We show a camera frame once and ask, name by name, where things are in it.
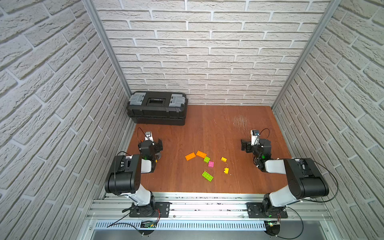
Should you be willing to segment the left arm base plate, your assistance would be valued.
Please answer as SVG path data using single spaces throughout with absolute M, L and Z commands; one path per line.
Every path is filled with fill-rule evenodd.
M 130 213 L 130 218 L 168 218 L 170 212 L 170 202 L 156 202 L 155 205 L 134 207 Z

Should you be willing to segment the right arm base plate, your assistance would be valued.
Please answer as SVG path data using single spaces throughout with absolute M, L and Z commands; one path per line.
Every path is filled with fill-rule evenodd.
M 287 219 L 288 214 L 285 207 L 274 207 L 264 203 L 246 203 L 250 219 L 272 218 Z

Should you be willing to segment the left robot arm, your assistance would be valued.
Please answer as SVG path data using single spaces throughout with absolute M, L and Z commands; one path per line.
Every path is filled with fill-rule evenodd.
M 139 154 L 114 157 L 105 180 L 105 191 L 116 196 L 123 196 L 133 201 L 132 206 L 122 210 L 129 211 L 131 218 L 159 218 L 160 210 L 156 207 L 153 193 L 141 184 L 141 175 L 153 173 L 163 150 L 162 140 L 146 140 L 138 144 Z

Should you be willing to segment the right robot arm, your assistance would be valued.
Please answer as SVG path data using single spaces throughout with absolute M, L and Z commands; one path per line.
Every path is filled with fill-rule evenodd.
M 288 183 L 265 194 L 261 203 L 246 203 L 249 218 L 286 219 L 288 205 L 329 194 L 329 186 L 312 159 L 272 159 L 271 141 L 267 139 L 241 140 L 241 144 L 242 151 L 253 154 L 253 162 L 260 171 L 285 175 Z

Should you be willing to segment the long green lego brick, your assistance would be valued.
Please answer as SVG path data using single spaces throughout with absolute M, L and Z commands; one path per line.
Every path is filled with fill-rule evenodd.
M 206 172 L 206 171 L 204 171 L 203 173 L 202 173 L 202 176 L 203 176 L 203 178 L 205 178 L 206 180 L 208 180 L 209 182 L 211 182 L 212 180 L 213 180 L 213 176 L 212 175 L 210 175 L 208 172 Z

